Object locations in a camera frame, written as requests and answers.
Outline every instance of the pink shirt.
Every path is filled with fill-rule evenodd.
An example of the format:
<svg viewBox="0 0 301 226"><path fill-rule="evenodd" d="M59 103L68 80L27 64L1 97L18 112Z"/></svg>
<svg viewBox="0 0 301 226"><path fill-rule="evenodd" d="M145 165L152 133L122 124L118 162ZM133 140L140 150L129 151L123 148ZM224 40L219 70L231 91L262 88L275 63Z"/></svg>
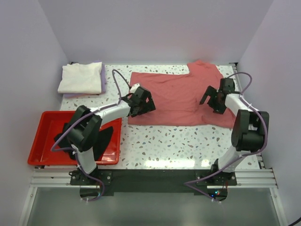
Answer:
<svg viewBox="0 0 301 226"><path fill-rule="evenodd" d="M206 103L199 105L207 87L218 89L223 78L215 65L200 60L187 64L190 73L170 75L133 72L130 84L140 83L151 92L156 110L128 118L132 125L195 126L216 125L232 128L235 116L227 109L213 113Z"/></svg>

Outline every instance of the white wall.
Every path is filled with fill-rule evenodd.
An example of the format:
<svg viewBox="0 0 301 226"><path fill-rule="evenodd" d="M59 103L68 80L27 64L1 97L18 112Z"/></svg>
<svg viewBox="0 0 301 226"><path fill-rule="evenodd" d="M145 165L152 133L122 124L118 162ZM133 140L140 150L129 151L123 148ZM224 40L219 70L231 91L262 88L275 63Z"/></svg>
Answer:
<svg viewBox="0 0 301 226"><path fill-rule="evenodd" d="M71 61L238 62L272 0L39 0Z"/></svg>
<svg viewBox="0 0 301 226"><path fill-rule="evenodd" d="M274 0L238 64L240 71L253 76L246 97L270 113L263 157L275 171L290 221L301 214L300 21L301 1Z"/></svg>
<svg viewBox="0 0 301 226"><path fill-rule="evenodd" d="M65 54L36 0L0 4L0 225L17 225L41 113L59 108Z"/></svg>

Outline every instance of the black mounting plate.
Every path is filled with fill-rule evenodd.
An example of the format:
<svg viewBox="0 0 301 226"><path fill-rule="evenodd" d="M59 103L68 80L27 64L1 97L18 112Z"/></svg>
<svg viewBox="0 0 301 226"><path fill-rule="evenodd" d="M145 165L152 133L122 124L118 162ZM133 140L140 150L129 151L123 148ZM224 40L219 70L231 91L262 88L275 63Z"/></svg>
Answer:
<svg viewBox="0 0 301 226"><path fill-rule="evenodd" d="M193 193L202 195L202 193L185 186L184 183L196 180L202 175L207 176L208 172L205 169L99 169L99 178L105 184L104 196L112 196L115 192ZM70 185L98 185L96 182L87 179L78 170L70 172L70 176ZM219 174L217 178L213 181L201 182L197 184L197 188L207 194L214 194L217 189L208 189L207 186L223 186L226 181L226 179L219 179ZM229 186L236 184L236 179L228 181Z"/></svg>

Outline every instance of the metal frame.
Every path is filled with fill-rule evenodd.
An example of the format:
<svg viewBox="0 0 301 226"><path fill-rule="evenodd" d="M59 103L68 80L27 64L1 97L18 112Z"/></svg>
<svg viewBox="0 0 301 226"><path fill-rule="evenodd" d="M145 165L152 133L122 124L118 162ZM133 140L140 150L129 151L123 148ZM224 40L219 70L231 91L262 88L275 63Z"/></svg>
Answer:
<svg viewBox="0 0 301 226"><path fill-rule="evenodd" d="M285 215L285 211L280 200L279 192L277 188L270 188L271 196L273 199L273 203L275 206L275 210L277 213L278 220L280 222L280 226L288 226L288 221Z"/></svg>
<svg viewBox="0 0 301 226"><path fill-rule="evenodd" d="M91 188L95 186L71 186L69 172L74 169L35 169L32 175L30 187L73 187ZM229 188L277 188L273 170L237 170L237 186ZM208 186L208 188L220 188L220 186Z"/></svg>
<svg viewBox="0 0 301 226"><path fill-rule="evenodd" d="M37 190L37 187L29 188L18 226L27 226Z"/></svg>

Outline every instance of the purple cloth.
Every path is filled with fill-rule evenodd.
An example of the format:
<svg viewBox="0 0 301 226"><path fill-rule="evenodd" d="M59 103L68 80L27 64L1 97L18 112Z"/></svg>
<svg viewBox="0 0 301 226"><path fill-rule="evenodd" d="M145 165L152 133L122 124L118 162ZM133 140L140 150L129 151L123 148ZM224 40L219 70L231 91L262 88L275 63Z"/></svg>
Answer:
<svg viewBox="0 0 301 226"><path fill-rule="evenodd" d="M104 68L104 64L102 64L102 70L100 71L100 79L102 82L102 92L101 93L105 93L105 84L107 84L107 80L105 78L105 68ZM80 97L80 96L86 96L86 95L91 95L91 94L86 94L86 93L65 93L64 97L65 98L73 98L73 97Z"/></svg>

